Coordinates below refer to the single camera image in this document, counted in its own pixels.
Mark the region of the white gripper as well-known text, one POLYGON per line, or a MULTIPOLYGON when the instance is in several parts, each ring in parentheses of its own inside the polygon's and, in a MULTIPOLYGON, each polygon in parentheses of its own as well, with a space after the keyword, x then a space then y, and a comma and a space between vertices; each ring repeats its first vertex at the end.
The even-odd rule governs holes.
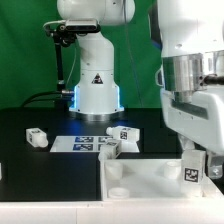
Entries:
POLYGON ((195 143, 209 150, 207 172, 220 179, 224 170, 224 90, 196 91, 190 103, 179 103, 164 89, 160 92, 165 124, 179 133, 182 155, 190 155, 195 143))

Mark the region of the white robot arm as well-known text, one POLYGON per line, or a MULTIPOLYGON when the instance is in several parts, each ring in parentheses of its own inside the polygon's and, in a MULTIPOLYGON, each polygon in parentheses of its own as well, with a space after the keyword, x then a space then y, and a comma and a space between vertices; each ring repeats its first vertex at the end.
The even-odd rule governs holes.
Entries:
MULTIPOLYGON (((81 50, 80 81, 70 111, 106 118, 122 110, 114 82, 114 47, 102 26, 133 18, 134 0, 57 0, 62 31, 81 50)), ((151 38, 162 45, 158 84, 166 125, 208 153, 208 175, 224 175, 224 0, 157 0, 151 38)))

